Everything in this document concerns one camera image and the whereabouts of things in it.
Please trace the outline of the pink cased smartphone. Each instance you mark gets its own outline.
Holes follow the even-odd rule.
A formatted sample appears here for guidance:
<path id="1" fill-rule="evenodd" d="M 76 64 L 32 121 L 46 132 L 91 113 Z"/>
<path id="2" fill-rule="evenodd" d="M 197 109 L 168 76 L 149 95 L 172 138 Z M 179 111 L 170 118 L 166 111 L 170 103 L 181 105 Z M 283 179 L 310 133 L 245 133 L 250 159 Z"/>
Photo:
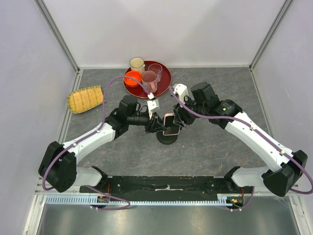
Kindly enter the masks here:
<path id="1" fill-rule="evenodd" d="M 175 114 L 168 113 L 164 115 L 163 124 L 165 126 L 165 131 L 163 131 L 163 135 L 165 136 L 176 136 L 180 133 L 180 126 L 174 124 Z"/>

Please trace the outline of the black phone stand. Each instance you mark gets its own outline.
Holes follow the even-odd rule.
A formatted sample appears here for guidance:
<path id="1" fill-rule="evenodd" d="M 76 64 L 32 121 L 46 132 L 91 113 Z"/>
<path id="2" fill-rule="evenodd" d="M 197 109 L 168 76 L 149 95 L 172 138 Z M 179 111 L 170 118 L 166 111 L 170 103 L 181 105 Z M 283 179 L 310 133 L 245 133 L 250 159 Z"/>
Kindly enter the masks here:
<path id="1" fill-rule="evenodd" d="M 165 136 L 162 132 L 157 132 L 156 138 L 161 144 L 171 145 L 177 141 L 178 135 Z"/>

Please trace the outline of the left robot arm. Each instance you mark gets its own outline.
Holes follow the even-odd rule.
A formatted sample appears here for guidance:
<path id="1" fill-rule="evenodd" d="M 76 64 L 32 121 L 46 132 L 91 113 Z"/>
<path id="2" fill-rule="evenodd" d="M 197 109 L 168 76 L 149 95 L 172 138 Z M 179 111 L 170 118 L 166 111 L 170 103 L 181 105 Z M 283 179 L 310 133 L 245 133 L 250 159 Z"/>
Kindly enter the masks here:
<path id="1" fill-rule="evenodd" d="M 147 109 L 142 112 L 136 97 L 126 95 L 104 122 L 92 130 L 65 143 L 50 143 L 38 170 L 43 178 L 43 189 L 62 193 L 71 187 L 89 185 L 96 192 L 105 191 L 107 175 L 102 170 L 95 166 L 78 167 L 77 164 L 92 151 L 123 135 L 131 125 L 143 126 L 147 133 L 165 130 L 157 114 L 159 109 L 159 101 L 154 98 L 147 101 Z"/>

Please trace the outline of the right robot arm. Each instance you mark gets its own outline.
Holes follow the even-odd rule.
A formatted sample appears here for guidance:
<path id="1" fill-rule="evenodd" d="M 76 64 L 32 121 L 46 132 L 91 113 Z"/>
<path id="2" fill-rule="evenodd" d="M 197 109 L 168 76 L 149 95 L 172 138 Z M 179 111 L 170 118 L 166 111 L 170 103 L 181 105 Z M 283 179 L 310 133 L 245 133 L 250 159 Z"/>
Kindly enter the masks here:
<path id="1" fill-rule="evenodd" d="M 209 120 L 233 134 L 255 152 L 266 164 L 264 167 L 234 167 L 224 180 L 224 187 L 234 193 L 243 187 L 266 187 L 277 196 L 285 196 L 289 191 L 300 191 L 294 184 L 305 175 L 309 182 L 312 176 L 305 170 L 308 156 L 302 150 L 292 151 L 255 124 L 243 109 L 230 99 L 220 100 L 207 82 L 194 85 L 191 90 L 183 84 L 175 84 L 169 89 L 178 102 L 174 108 L 176 121 L 182 126 L 190 125 L 196 118 Z"/>

